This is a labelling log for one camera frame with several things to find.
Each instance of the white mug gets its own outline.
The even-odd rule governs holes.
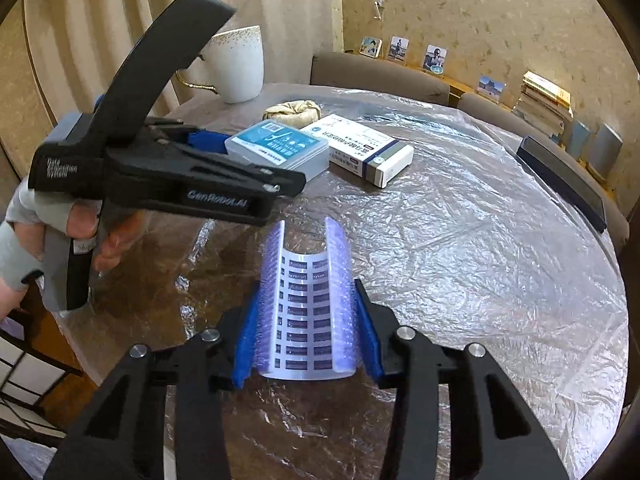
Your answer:
[[[257,97],[264,83],[264,54],[260,25],[236,28],[213,36],[202,50],[213,86],[178,81],[190,88],[211,90],[225,103],[243,103]]]

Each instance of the metal bolt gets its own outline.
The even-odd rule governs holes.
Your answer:
[[[129,350],[129,355],[134,359],[140,359],[146,355],[146,346],[145,345],[133,345],[131,350]]]
[[[415,330],[410,326],[401,326],[396,330],[396,335],[405,341],[411,341],[415,337]]]
[[[215,328],[206,328],[200,333],[200,338],[207,343],[213,343],[220,339],[220,332]]]
[[[262,187],[269,193],[277,193],[280,191],[280,186],[278,184],[274,184],[273,186],[271,184],[262,184]]]
[[[473,357],[484,357],[486,348],[480,343],[471,343],[466,349]]]

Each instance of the table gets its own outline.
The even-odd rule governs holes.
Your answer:
[[[331,168],[300,197],[280,202],[273,220],[286,220],[287,249],[320,251],[324,217],[339,221],[354,276],[372,300],[436,343],[487,346],[570,477],[581,478],[614,434],[626,381],[625,291],[609,236],[597,235],[517,163],[513,134],[452,108],[282,84],[241,105],[203,93],[173,115],[233,133],[266,107],[300,98],[406,140],[416,152],[385,190]],[[101,279],[91,307],[59,318],[87,373],[99,382],[131,344],[179,344],[242,303],[268,230],[153,215],[148,234]],[[393,398],[360,372],[321,383],[253,376],[224,403],[234,478],[377,478]],[[439,477],[447,437],[445,429]]]

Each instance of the photo of person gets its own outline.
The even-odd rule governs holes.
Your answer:
[[[386,58],[389,61],[404,61],[408,48],[409,40],[407,38],[394,36],[391,38],[391,43],[389,43],[389,52],[386,54]]]
[[[360,44],[360,53],[363,56],[378,57],[380,55],[381,48],[382,40],[366,36],[362,38],[362,43]]]
[[[478,83],[478,93],[495,101],[499,101],[505,86],[504,83],[494,81],[490,77],[483,75]]]
[[[444,59],[447,57],[447,49],[440,46],[429,45],[427,47],[427,53],[424,55],[424,62],[422,68],[424,70],[431,70],[432,72],[441,74],[444,72],[442,65]]]

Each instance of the wooden floor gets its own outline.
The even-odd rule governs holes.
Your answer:
[[[53,359],[81,370],[78,359],[58,330],[53,316],[42,306],[40,294],[34,286],[30,288],[22,306],[33,316],[33,323],[27,332],[27,339],[31,346]],[[89,401],[95,389],[94,382],[85,374],[82,374],[82,377],[67,376],[42,401],[46,419],[66,430]]]

